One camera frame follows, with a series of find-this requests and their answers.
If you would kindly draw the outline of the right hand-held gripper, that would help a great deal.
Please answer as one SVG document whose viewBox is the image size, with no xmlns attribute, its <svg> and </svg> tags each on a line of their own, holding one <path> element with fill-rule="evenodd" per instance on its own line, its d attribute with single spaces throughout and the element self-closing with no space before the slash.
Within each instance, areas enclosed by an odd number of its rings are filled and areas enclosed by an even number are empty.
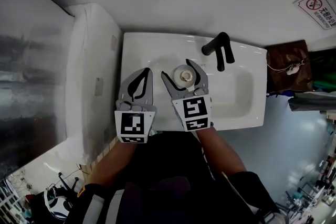
<svg viewBox="0 0 336 224">
<path fill-rule="evenodd" d="M 186 63 L 194 69 L 196 74 L 193 91 L 179 88 L 164 71 L 161 72 L 161 79 L 171 96 L 173 107 L 184 131 L 189 132 L 210 127 L 212 100 L 208 94 L 206 72 L 190 59 L 186 59 Z"/>
</svg>

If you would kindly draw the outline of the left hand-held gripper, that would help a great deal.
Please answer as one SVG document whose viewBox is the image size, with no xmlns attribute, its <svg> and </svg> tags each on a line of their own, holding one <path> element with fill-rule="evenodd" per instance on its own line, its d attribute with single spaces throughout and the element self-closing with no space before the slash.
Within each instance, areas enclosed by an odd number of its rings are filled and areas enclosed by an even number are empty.
<svg viewBox="0 0 336 224">
<path fill-rule="evenodd" d="M 136 93 L 142 83 L 141 93 Z M 143 68 L 129 75 L 120 85 L 114 112 L 117 137 L 121 143 L 145 144 L 151 134 L 157 108 L 153 106 L 153 73 Z"/>
</svg>

